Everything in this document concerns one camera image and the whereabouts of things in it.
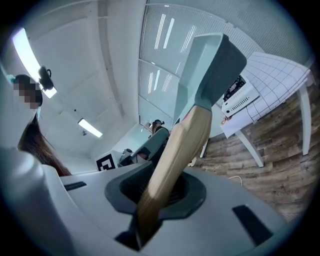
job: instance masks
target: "white table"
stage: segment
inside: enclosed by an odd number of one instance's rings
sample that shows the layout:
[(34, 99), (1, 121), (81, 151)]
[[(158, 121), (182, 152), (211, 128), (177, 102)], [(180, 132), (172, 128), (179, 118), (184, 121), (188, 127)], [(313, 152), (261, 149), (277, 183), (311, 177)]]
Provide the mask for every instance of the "white table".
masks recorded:
[(308, 154), (311, 138), (311, 110), (307, 87), (315, 82), (310, 69), (289, 59), (254, 52), (248, 58), (243, 74), (255, 86), (260, 97), (220, 125), (225, 136), (228, 138), (233, 134), (237, 135), (258, 166), (263, 167), (263, 159), (244, 128), (254, 124), (297, 92), (303, 127), (302, 154)]

